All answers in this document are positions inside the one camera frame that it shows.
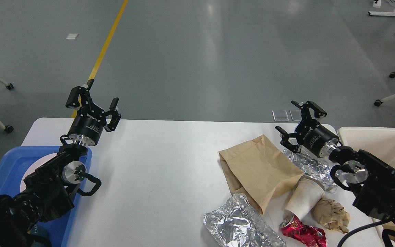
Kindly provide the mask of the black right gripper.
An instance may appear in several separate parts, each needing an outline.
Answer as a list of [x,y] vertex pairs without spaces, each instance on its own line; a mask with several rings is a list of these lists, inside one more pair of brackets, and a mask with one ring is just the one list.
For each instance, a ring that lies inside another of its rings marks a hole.
[[[276,126],[275,129],[281,137],[280,143],[293,153],[300,153],[302,147],[305,147],[318,158],[329,156],[340,145],[340,140],[335,133],[317,121],[326,117],[327,112],[313,101],[290,103],[300,109],[301,122],[295,128],[295,133],[287,133],[280,126]],[[296,139],[296,144],[292,144],[290,139]]]

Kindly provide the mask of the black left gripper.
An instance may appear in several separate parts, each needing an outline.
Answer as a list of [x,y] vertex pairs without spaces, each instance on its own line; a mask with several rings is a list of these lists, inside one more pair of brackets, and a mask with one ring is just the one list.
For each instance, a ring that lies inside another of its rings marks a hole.
[[89,146],[95,146],[100,140],[103,129],[107,132],[114,131],[121,119],[121,114],[117,109],[119,98],[113,98],[109,110],[104,111],[96,105],[90,96],[90,89],[94,84],[94,79],[89,79],[83,86],[76,86],[71,89],[66,108],[77,111],[67,135],[75,140],[83,136]]

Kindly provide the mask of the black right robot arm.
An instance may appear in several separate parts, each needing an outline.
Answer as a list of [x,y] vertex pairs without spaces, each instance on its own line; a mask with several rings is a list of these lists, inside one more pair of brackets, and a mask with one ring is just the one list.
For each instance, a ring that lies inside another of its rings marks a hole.
[[[300,153],[305,147],[316,157],[328,158],[335,163],[330,171],[333,181],[355,195],[354,207],[378,220],[350,231],[339,241],[338,246],[342,247],[349,237],[362,230],[389,222],[395,224],[395,169],[365,150],[355,151],[344,146],[336,134],[319,122],[319,119],[327,116],[327,112],[316,103],[291,103],[300,109],[301,122],[294,133],[287,133],[277,126],[280,143],[293,153]],[[395,237],[394,230],[382,231],[381,238],[386,247],[393,245],[390,236]]]

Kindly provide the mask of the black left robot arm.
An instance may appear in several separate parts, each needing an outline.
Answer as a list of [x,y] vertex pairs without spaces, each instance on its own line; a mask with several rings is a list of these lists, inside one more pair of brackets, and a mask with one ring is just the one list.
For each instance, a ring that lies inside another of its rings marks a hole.
[[112,132],[121,119],[115,97],[108,111],[90,96],[91,78],[71,89],[67,108],[77,112],[67,134],[60,137],[56,156],[24,178],[26,188],[14,197],[0,195],[0,247],[52,246],[50,240],[34,233],[38,222],[61,218],[74,208],[75,194],[94,195],[101,180],[90,175],[80,161],[88,147],[98,144],[102,131]]

